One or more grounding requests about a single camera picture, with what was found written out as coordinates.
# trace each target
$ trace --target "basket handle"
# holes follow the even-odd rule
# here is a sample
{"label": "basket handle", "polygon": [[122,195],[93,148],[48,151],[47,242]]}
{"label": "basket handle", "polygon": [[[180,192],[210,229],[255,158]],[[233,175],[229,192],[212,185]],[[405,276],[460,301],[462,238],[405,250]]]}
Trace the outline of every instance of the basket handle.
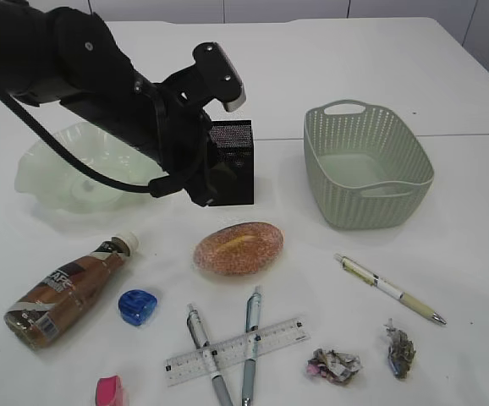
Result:
{"label": "basket handle", "polygon": [[[363,101],[359,101],[359,100],[351,100],[351,99],[344,99],[344,100],[339,100],[339,101],[332,101],[324,106],[321,106],[321,107],[318,107],[316,110],[318,110],[321,114],[323,114],[324,116],[338,116],[338,115],[343,115],[342,113],[341,114],[338,114],[338,113],[333,113],[333,114],[329,114],[326,112],[326,110],[329,108],[329,107],[334,107],[334,106],[343,106],[343,105],[356,105],[356,106],[362,106],[365,108],[365,110],[369,109],[371,107],[370,104],[367,104]],[[350,114],[363,114],[363,112],[351,112]]]}
{"label": "basket handle", "polygon": [[[404,192],[401,192],[401,193],[391,193],[389,195],[378,195],[378,196],[370,196],[368,195],[367,193],[363,193],[363,192],[367,192],[367,191],[371,191],[371,190],[374,190],[374,189],[382,189],[382,188],[387,188],[387,187],[390,187],[390,186],[396,186],[396,187],[403,187],[406,189],[406,191]],[[379,184],[369,184],[367,186],[363,186],[361,188],[359,188],[359,193],[361,195],[361,197],[367,199],[367,198],[381,198],[381,199],[384,199],[384,198],[392,198],[392,197],[405,197],[405,196],[410,196],[412,194],[414,194],[416,191],[418,191],[420,189],[420,185],[418,184],[409,184],[407,182],[399,182],[399,181],[389,181],[389,182],[381,182]]]}

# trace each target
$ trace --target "white pen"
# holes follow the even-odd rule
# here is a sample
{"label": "white pen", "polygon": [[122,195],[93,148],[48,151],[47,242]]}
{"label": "white pen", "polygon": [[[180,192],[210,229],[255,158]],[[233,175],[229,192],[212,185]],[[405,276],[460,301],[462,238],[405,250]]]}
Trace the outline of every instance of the white pen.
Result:
{"label": "white pen", "polygon": [[226,387],[226,382],[222,377],[222,374],[218,370],[217,362],[214,359],[214,355],[211,353],[211,350],[208,348],[210,343],[207,335],[205,333],[205,329],[201,324],[200,315],[197,310],[194,309],[192,304],[188,305],[188,319],[186,319],[186,325],[190,330],[190,334],[192,339],[194,340],[195,347],[205,348],[203,353],[203,360],[205,362],[206,368],[211,373],[212,386],[214,387],[214,391],[217,394],[218,402],[220,406],[234,406],[231,401],[231,397],[229,397],[228,388]]}
{"label": "white pen", "polygon": [[435,321],[437,323],[443,324],[444,326],[447,324],[446,320],[441,315],[439,315],[436,311],[431,309],[425,303],[419,301],[411,294],[408,294],[405,291],[397,288],[395,285],[388,282],[387,280],[382,279],[376,273],[365,269],[357,262],[350,260],[350,258],[348,258],[347,256],[336,254],[335,259],[341,263],[345,271],[356,275],[363,282],[379,288],[385,294],[388,294],[409,309],[415,311],[418,315],[422,315],[427,320]]}
{"label": "white pen", "polygon": [[[246,302],[246,332],[254,332],[260,325],[261,312],[261,290],[259,286]],[[243,372],[243,391],[242,406],[250,406],[254,396],[254,379],[255,379],[255,359],[257,357],[258,341],[260,336],[256,335],[248,340],[246,349],[246,361],[244,362]]]}

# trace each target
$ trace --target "pink eraser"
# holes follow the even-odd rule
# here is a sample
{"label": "pink eraser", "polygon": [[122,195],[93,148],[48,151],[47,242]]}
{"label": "pink eraser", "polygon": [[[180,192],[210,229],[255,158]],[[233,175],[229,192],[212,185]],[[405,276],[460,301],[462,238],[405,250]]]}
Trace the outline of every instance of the pink eraser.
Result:
{"label": "pink eraser", "polygon": [[118,375],[98,381],[96,406],[123,406],[123,386]]}

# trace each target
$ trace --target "pen tip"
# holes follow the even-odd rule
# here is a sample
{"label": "pen tip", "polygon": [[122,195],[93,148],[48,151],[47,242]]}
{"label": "pen tip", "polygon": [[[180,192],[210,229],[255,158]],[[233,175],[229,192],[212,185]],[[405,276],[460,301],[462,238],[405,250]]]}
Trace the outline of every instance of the pen tip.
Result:
{"label": "pen tip", "polygon": [[433,314],[432,314],[432,319],[433,319],[434,321],[438,321],[440,324],[442,324],[442,325],[444,325],[444,326],[448,324],[448,322],[446,321],[446,319],[444,319],[444,318],[443,318],[441,315],[439,315],[438,313],[433,313]]}

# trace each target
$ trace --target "green basket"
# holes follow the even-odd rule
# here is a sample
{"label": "green basket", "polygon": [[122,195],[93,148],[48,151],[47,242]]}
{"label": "green basket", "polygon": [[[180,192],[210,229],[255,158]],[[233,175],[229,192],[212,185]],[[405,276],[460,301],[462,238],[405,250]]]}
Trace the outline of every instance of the green basket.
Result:
{"label": "green basket", "polygon": [[[362,112],[329,114],[333,106]],[[354,100],[305,115],[305,161],[323,216],[343,229],[387,228],[405,222],[434,177],[420,142],[393,111]]]}

